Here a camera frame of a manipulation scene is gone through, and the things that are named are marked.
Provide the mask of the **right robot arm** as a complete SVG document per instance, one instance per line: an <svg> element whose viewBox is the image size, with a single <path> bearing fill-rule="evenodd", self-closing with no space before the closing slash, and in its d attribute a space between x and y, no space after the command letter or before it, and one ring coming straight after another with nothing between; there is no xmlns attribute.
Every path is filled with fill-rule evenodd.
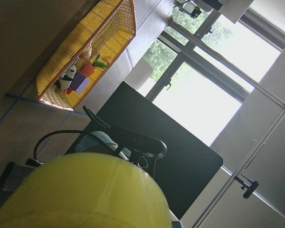
<svg viewBox="0 0 285 228"><path fill-rule="evenodd" d="M129 158L122 151L119 152L116 156L114 155L117 148L118 144L115 143L106 133L103 131L95 131L83 136L79 140L75 146L74 154L102 154L107 157L115 157L128 162Z"/></svg>

